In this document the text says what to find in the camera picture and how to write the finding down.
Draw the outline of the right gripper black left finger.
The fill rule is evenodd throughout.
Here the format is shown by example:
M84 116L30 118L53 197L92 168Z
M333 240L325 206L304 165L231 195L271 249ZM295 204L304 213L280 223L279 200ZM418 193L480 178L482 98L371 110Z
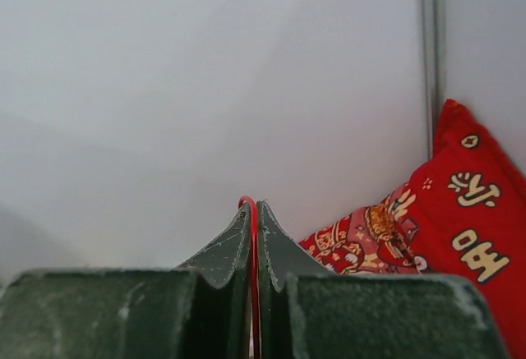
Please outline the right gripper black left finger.
M251 210L171 269L31 269L1 295L4 358L245 358Z

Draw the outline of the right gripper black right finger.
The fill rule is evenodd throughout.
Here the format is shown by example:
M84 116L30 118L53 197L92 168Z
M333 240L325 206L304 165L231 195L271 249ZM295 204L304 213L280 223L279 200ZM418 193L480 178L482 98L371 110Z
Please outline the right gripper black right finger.
M479 291L451 274L335 274L257 205L264 358L506 358Z

